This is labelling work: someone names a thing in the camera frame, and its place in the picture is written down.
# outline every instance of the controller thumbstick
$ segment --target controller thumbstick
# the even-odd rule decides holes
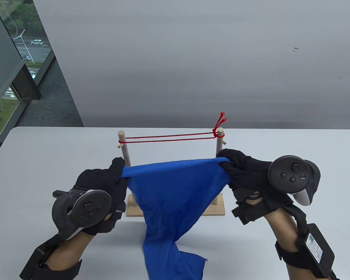
[[[86,203],[84,204],[84,209],[85,209],[86,211],[91,211],[91,210],[92,210],[92,203],[86,202]]]
[[[301,170],[301,166],[299,164],[293,164],[292,165],[292,170],[294,172],[299,172]]]

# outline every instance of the grass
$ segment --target grass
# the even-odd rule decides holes
[[[13,112],[19,104],[19,100],[16,99],[1,99],[4,104],[3,110],[0,115],[3,116],[3,120],[0,121],[0,133],[3,131],[4,127],[7,125],[9,119],[13,115]]]
[[[40,68],[43,65],[42,62],[35,62],[35,64],[33,64],[32,61],[26,61],[25,64],[27,67],[35,67],[35,68]]]

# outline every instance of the road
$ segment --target road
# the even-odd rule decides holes
[[[32,78],[35,78],[36,74],[39,71],[39,68],[29,68],[29,67],[27,67],[27,68],[30,71]],[[2,98],[3,99],[17,99],[17,97],[15,96],[15,94],[11,88],[7,89],[7,91],[4,93]]]
[[[20,38],[14,40],[19,54],[21,56],[32,56],[34,62],[44,62],[51,51],[51,46],[47,41],[44,41],[43,45],[31,45],[30,39],[23,39],[23,41],[24,43]]]

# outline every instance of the gloved hand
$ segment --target gloved hand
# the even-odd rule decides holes
[[[267,173],[272,162],[256,160],[241,151],[232,149],[223,149],[216,157],[226,157],[233,162],[233,164],[221,162],[220,165],[232,179],[228,185],[234,193],[237,204],[246,204],[246,199],[253,198],[256,192],[263,197],[261,203],[265,204],[266,211],[273,212],[283,206],[293,204],[286,193],[271,187]]]
[[[82,232],[89,235],[110,232],[117,220],[115,212],[124,212],[126,209],[125,198],[127,192],[128,178],[121,178],[125,161],[121,157],[113,159],[108,169],[88,169],[83,171],[76,180],[75,186],[87,188],[89,190],[103,190],[111,196],[112,214],[108,220],[83,228]]]

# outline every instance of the controller button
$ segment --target controller button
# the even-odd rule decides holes
[[[298,171],[301,170],[301,166],[300,166],[299,164],[293,164],[293,165],[292,165],[292,170],[293,170],[294,172],[298,172]]]

